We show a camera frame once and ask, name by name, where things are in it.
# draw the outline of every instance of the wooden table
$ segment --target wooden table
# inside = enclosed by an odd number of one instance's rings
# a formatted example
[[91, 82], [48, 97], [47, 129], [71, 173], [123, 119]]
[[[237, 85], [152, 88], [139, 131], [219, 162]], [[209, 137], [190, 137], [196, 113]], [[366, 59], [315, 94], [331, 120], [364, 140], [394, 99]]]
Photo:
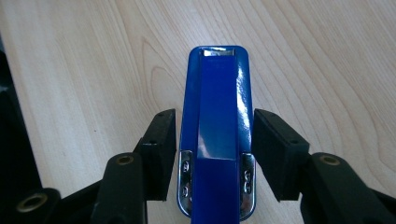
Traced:
[[[396, 2], [2, 0], [0, 31], [45, 187], [63, 196], [132, 151], [159, 111], [180, 128], [188, 55], [200, 45], [249, 52], [254, 107], [279, 114], [310, 152], [346, 159], [396, 196]], [[149, 203], [150, 223], [189, 223]], [[258, 171], [247, 223], [302, 223]]]

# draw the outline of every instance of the light wood surface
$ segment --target light wood surface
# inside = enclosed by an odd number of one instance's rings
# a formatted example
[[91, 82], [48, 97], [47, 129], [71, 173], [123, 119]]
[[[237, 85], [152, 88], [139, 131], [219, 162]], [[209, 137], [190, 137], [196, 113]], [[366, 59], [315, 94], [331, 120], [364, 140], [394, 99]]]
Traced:
[[[396, 2], [1, 0], [0, 32], [42, 183], [63, 196], [100, 179], [132, 151], [153, 115], [177, 110], [188, 55], [241, 45], [253, 105], [279, 114], [310, 152], [346, 159], [370, 187], [396, 197]], [[190, 223], [168, 201], [150, 223]], [[302, 223], [258, 171], [246, 223]]]

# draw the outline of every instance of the blue stapler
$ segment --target blue stapler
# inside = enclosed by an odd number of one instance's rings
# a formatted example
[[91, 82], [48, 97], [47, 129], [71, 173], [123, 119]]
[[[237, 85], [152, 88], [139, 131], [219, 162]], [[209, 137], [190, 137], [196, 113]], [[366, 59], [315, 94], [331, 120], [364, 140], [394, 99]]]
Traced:
[[248, 53], [191, 51], [178, 159], [177, 203], [192, 224], [239, 223], [255, 207]]

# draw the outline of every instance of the blue plastic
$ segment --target blue plastic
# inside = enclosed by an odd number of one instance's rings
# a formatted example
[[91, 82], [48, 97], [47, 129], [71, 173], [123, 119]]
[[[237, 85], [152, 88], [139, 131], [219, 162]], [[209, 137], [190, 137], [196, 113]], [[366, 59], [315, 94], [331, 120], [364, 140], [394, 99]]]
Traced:
[[[233, 54], [205, 56], [204, 51]], [[191, 51], [180, 150], [193, 153], [191, 223], [239, 223], [239, 156], [253, 121], [248, 53], [238, 46]]]

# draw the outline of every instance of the chrome plate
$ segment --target chrome plate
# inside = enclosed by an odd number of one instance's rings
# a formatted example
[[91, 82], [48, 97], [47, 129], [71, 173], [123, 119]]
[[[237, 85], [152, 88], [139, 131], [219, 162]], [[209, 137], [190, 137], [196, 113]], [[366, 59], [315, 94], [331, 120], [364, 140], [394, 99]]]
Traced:
[[[241, 207], [240, 220], [250, 217], [256, 205], [256, 160], [250, 153], [241, 154]], [[192, 152], [183, 150], [178, 155], [177, 203], [187, 217], [192, 209]]]
[[190, 216], [192, 207], [191, 181], [192, 152], [183, 150], [178, 154], [177, 203], [187, 217]]
[[240, 162], [241, 174], [241, 208], [240, 220], [250, 217], [256, 206], [256, 160], [251, 153], [242, 153]]

